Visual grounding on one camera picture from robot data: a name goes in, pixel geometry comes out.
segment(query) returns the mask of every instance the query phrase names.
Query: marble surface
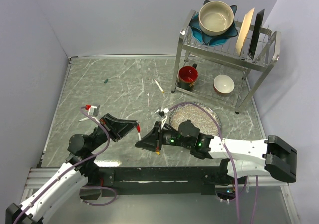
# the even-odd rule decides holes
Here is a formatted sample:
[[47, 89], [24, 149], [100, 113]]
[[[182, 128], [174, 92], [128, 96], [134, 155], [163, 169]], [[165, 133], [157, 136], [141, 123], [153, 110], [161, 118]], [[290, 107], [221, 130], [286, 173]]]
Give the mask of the marble surface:
[[[158, 120], [154, 115], [158, 106], [171, 107], [183, 101], [199, 101], [217, 113], [222, 123], [224, 137], [243, 140], [262, 138], [251, 101], [243, 112], [236, 115], [233, 109], [226, 108], [218, 102], [197, 99], [179, 91], [171, 93], [174, 62], [174, 57], [72, 60], [42, 167], [59, 167], [68, 156], [69, 138], [73, 134], [92, 132], [95, 124], [90, 121], [79, 122], [83, 118], [79, 107], [84, 104], [100, 104], [99, 117], [109, 113], [121, 119], [138, 120], [143, 137]], [[223, 72], [210, 61], [200, 61], [199, 67], [205, 69], [208, 79], [213, 78], [211, 74]], [[156, 86], [154, 78], [165, 90], [164, 94]], [[207, 86], [206, 89], [207, 92], [211, 92], [212, 87]], [[242, 89], [243, 93], [248, 91], [246, 84]], [[157, 156], [153, 152], [135, 148], [137, 141], [137, 133], [132, 131], [119, 142], [111, 142], [109, 148], [97, 157], [96, 163], [99, 166], [135, 167], [215, 166], [220, 163], [220, 160], [199, 160], [191, 156], [188, 150], [172, 146], [164, 146], [161, 155]]]

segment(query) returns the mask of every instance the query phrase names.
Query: white bowl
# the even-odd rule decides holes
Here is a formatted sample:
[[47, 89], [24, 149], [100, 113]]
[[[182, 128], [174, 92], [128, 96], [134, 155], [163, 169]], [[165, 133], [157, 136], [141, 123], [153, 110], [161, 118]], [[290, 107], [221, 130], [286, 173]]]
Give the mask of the white bowl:
[[217, 92], [228, 94], [234, 90], [235, 83], [229, 76], [219, 75], [214, 79], [214, 88]]
[[199, 11], [199, 26], [209, 36], [225, 33], [234, 22], [234, 12], [222, 1], [210, 1]]

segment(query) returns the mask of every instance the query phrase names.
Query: red mug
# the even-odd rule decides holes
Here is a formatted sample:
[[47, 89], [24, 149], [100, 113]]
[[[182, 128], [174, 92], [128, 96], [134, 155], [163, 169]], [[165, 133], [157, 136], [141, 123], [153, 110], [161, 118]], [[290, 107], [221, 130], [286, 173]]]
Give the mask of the red mug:
[[178, 72], [177, 85], [185, 90], [192, 90], [198, 78], [197, 64], [193, 66], [184, 66]]

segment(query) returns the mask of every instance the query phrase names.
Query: small white bowl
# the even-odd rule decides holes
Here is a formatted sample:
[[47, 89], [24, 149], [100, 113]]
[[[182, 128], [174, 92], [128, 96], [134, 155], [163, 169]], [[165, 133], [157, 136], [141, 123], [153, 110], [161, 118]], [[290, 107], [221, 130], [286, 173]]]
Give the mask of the small white bowl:
[[214, 79], [214, 89], [221, 94], [228, 94], [235, 88], [233, 79], [226, 75], [216, 76]]

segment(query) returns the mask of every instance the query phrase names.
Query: plate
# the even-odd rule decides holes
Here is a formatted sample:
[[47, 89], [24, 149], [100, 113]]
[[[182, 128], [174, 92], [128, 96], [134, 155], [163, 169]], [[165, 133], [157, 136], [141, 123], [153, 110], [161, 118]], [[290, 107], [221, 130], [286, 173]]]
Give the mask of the plate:
[[236, 53], [240, 56], [241, 50], [243, 49], [244, 42], [247, 38], [249, 32], [251, 20], [253, 19], [255, 8], [251, 9], [244, 17], [243, 23], [240, 28], [238, 39], [236, 42]]
[[264, 13], [265, 13], [265, 10], [262, 9], [256, 15], [254, 31], [253, 31], [253, 35], [251, 36], [251, 41], [250, 41], [250, 46], [249, 46], [249, 51], [248, 51], [248, 55], [252, 60], [254, 60], [256, 47], [258, 44], [258, 39], [259, 39], [259, 34], [260, 34], [260, 28], [261, 28], [261, 24], [263, 23]]
[[[220, 119], [217, 114], [208, 106], [194, 102], [201, 107], [203, 107], [218, 123], [221, 128]], [[210, 117], [205, 114], [200, 108], [192, 104], [181, 104], [177, 106], [171, 113], [168, 119], [168, 124], [174, 129], [178, 130], [181, 123], [190, 120], [193, 125], [200, 129], [203, 134], [219, 136], [218, 129], [215, 123], [210, 119]]]

